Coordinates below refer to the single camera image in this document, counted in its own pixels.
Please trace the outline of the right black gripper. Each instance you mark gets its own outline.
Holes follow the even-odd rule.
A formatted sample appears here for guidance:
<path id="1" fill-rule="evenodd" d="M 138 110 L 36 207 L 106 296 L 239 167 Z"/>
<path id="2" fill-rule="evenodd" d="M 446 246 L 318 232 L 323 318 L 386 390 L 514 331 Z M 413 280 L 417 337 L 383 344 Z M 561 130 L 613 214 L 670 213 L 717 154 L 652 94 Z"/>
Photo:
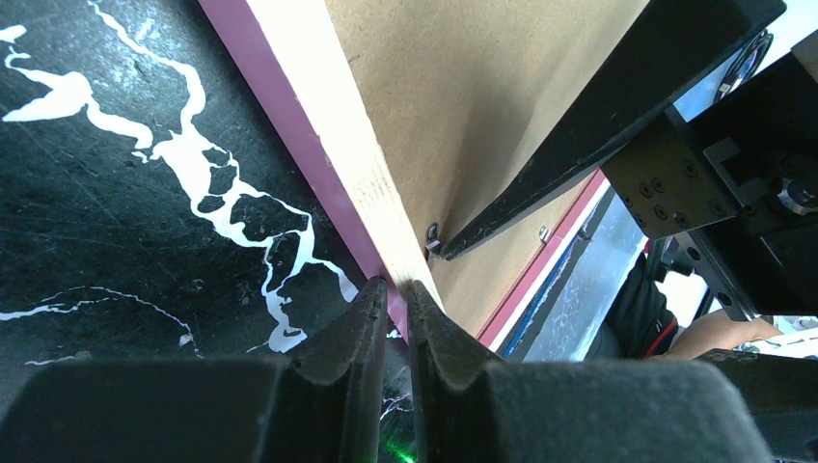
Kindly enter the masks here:
<path id="1" fill-rule="evenodd" d="M 732 317 L 816 314 L 815 74 L 788 53 L 690 121 L 668 109 L 785 10 L 776 0 L 648 2 L 441 258 L 471 252 L 609 159 L 603 173 L 644 234 L 674 239 Z"/>

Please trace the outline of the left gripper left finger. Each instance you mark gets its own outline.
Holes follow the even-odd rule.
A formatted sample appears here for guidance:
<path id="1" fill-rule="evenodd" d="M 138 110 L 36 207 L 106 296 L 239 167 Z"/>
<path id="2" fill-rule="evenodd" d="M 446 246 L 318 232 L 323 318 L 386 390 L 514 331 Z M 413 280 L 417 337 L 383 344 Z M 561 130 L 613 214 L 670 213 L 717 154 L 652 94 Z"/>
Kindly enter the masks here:
<path id="1" fill-rule="evenodd" d="M 285 354 L 96 360 L 34 376 L 1 424 L 5 462 L 373 462 L 388 289 Z"/>

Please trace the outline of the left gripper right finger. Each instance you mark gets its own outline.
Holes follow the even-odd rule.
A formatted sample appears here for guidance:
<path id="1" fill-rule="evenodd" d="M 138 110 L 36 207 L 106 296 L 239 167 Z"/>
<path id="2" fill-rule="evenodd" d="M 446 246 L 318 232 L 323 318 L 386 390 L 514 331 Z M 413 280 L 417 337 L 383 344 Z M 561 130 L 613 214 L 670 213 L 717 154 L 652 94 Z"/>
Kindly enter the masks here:
<path id="1" fill-rule="evenodd" d="M 739 391 L 697 361 L 510 363 L 407 293 L 421 462 L 769 462 Z"/>

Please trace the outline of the brown cardboard backing board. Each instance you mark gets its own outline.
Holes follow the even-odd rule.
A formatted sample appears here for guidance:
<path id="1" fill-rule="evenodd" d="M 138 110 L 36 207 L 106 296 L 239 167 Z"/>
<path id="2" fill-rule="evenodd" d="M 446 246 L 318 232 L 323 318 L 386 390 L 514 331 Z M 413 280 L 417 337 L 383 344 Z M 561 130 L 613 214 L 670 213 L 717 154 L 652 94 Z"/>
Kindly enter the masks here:
<path id="1" fill-rule="evenodd" d="M 586 177 L 467 254 L 426 263 L 529 161 L 644 9 L 642 1 L 330 1 L 391 198 L 361 214 L 401 280 L 430 276 L 446 314 L 477 334 Z"/>

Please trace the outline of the pink wooden picture frame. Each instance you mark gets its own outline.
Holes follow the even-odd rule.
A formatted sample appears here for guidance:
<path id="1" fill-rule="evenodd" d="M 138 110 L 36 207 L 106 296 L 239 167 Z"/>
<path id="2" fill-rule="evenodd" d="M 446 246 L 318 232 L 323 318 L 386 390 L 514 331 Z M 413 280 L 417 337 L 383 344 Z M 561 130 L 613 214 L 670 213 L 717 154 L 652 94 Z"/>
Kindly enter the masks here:
<path id="1" fill-rule="evenodd" d="M 390 315 L 406 323 L 401 280 L 380 257 L 361 214 L 386 204 L 389 170 L 328 15 L 327 1 L 205 1 L 203 10 L 362 272 L 390 280 Z M 608 190 L 600 171 L 553 227 L 475 338 L 497 347 Z"/>

